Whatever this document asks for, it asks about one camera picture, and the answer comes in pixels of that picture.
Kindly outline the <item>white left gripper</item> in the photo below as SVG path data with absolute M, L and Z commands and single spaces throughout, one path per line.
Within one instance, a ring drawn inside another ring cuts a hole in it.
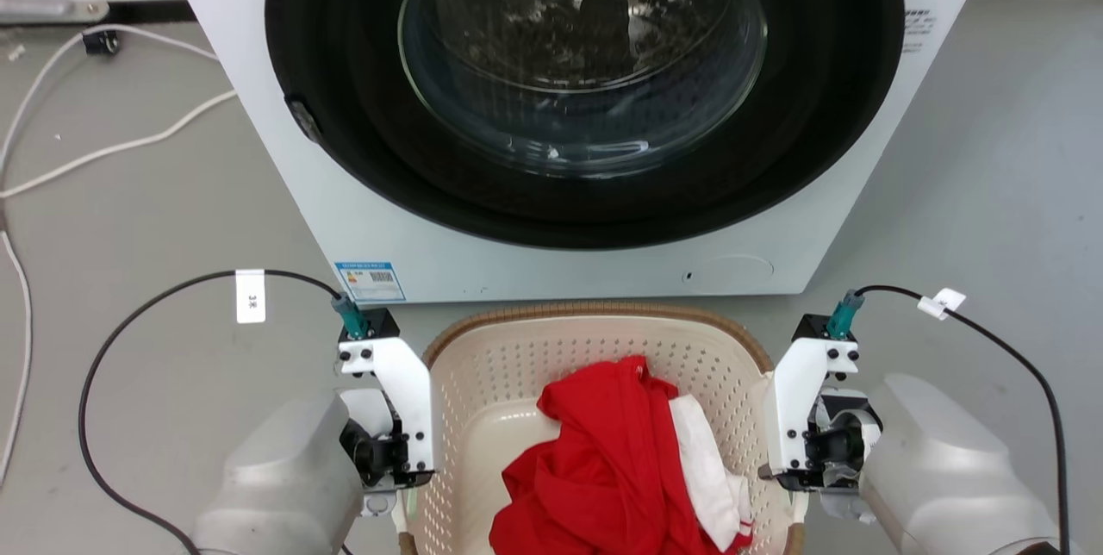
M 342 375 L 374 378 L 374 389 L 343 389 L 349 410 L 341 445 L 366 491 L 429 484 L 445 468 L 445 405 L 430 370 L 406 340 L 343 339 Z

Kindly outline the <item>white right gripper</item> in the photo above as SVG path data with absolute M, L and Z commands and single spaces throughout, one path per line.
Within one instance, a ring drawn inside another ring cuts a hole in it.
M 884 425 L 869 397 L 832 386 L 857 373 L 854 340 L 793 340 L 767 383 L 761 479 L 788 492 L 856 493 Z

